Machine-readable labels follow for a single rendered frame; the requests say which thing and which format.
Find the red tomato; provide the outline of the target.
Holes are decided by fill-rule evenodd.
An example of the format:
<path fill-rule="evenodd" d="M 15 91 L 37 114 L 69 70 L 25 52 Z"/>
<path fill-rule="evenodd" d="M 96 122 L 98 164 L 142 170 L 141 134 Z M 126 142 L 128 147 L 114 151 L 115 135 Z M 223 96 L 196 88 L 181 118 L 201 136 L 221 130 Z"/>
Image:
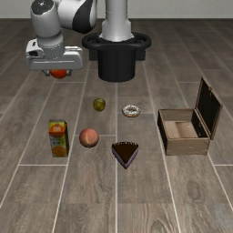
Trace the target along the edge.
<path fill-rule="evenodd" d="M 50 75 L 56 79 L 62 79 L 66 77 L 66 70 L 65 69 L 52 69 L 50 71 Z"/>

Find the wooden box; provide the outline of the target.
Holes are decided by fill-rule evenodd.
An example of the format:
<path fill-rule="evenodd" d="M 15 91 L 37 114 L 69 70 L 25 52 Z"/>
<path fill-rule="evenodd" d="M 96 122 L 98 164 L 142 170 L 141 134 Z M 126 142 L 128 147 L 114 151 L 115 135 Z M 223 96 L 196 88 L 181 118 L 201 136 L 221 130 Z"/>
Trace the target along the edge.
<path fill-rule="evenodd" d="M 159 109 L 157 126 L 167 156 L 208 152 L 210 138 L 195 109 Z"/>

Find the wooden box lid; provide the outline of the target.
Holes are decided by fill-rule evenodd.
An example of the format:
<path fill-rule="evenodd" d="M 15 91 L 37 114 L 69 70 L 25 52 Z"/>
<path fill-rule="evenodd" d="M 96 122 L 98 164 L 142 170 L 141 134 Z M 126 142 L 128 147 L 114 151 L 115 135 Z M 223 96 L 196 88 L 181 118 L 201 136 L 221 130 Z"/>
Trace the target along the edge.
<path fill-rule="evenodd" d="M 198 137 L 214 139 L 222 107 L 217 93 L 206 78 L 202 77 L 191 118 Z"/>

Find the green round fruit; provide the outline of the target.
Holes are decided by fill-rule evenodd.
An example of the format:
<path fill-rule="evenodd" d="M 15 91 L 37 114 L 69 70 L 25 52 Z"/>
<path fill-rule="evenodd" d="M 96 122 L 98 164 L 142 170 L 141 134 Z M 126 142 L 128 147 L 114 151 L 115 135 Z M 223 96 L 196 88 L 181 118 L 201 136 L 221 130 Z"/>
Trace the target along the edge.
<path fill-rule="evenodd" d="M 93 108 L 95 111 L 103 111 L 106 107 L 106 101 L 103 98 L 96 98 L 93 102 Z"/>

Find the orange juice carton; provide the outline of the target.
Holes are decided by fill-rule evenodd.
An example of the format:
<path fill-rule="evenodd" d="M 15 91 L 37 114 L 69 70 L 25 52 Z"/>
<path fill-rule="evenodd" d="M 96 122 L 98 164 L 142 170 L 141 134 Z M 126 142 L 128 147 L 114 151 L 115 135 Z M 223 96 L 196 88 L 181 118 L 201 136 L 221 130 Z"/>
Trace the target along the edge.
<path fill-rule="evenodd" d="M 48 135 L 52 156 L 67 157 L 69 153 L 67 122 L 62 119 L 50 119 Z"/>

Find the pink peach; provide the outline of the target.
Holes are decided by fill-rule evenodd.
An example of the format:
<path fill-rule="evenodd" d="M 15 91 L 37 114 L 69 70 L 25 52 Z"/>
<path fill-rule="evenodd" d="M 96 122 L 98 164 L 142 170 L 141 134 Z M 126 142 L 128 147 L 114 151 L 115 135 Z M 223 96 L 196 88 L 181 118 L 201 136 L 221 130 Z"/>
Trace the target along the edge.
<path fill-rule="evenodd" d="M 80 132 L 79 141 L 83 147 L 95 147 L 99 141 L 99 134 L 93 128 L 86 128 Z"/>

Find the sprinkled white donut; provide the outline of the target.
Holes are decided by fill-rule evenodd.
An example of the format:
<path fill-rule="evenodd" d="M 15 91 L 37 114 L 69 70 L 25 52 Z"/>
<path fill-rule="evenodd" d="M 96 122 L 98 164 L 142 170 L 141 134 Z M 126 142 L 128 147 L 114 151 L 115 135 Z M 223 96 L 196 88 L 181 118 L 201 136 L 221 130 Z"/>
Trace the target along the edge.
<path fill-rule="evenodd" d="M 135 105 L 125 105 L 122 108 L 122 114 L 125 117 L 138 117 L 140 115 L 140 108 Z"/>

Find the chocolate cake wedge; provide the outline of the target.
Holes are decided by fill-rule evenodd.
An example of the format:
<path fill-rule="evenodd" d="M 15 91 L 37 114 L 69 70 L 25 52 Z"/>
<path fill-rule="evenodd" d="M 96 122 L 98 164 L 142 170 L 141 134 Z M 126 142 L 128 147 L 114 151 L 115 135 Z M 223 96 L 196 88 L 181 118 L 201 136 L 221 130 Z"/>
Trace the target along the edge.
<path fill-rule="evenodd" d="M 138 144 L 117 142 L 112 145 L 112 153 L 124 169 L 127 169 L 138 153 Z"/>

